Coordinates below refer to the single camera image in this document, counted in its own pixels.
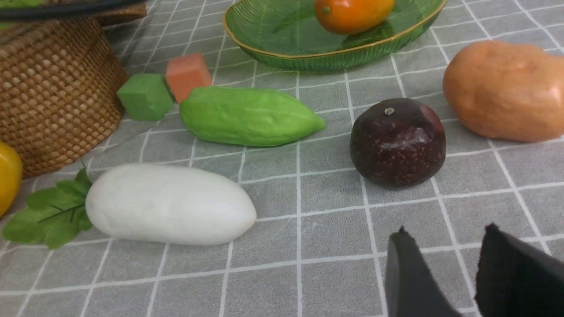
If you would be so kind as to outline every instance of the green cube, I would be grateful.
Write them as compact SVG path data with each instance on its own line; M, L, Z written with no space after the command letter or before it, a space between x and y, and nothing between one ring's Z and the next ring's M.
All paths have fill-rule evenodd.
M117 97L127 114L137 121L159 121L174 104L164 76L136 74L121 86Z

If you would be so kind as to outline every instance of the woven basket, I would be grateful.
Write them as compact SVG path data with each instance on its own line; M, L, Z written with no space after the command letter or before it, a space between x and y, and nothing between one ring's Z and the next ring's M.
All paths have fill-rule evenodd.
M0 80L0 140L26 178L75 162L122 118L126 74L93 18L0 31Z
M122 24L142 19L147 16L147 6L145 3L138 3L129 7L104 12L96 15L96 20L102 27Z

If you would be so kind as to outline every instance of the green glass bowl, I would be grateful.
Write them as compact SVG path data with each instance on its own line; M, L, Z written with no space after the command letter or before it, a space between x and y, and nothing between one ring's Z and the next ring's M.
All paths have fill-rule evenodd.
M380 59L435 22L447 0L395 0L379 26L343 36L326 31L314 0L241 0L223 15L227 34L263 64L290 71L337 71Z

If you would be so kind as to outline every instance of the dark plum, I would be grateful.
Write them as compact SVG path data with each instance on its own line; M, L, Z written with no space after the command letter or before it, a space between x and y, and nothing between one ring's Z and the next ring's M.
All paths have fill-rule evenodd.
M427 105L409 98L377 103L352 126L350 155L357 171L387 188L416 186L443 166L444 127Z

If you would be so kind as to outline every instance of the grid pattern tablecloth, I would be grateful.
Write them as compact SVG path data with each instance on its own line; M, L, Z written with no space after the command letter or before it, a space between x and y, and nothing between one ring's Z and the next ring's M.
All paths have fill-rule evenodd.
M434 26L393 56L348 72L279 72L226 36L231 0L163 0L149 16L107 31L130 74L163 73L167 60L202 52L216 85L275 88L298 97L327 128L270 149L195 139L178 113L125 119L85 157L95 178L126 162L194 166L239 182L259 221L234 243L208 248L111 240L96 229L50 252L0 240L0 316L386 316L388 235L417 239L446 297L465 316L484 226L564 258L564 138L517 145L465 130L441 92L447 63L471 42L534 43L562 55L561 0L449 0ZM431 105L447 159L430 181L390 192L352 167L351 124L370 105L407 96ZM24 183L29 192L70 178L80 163Z

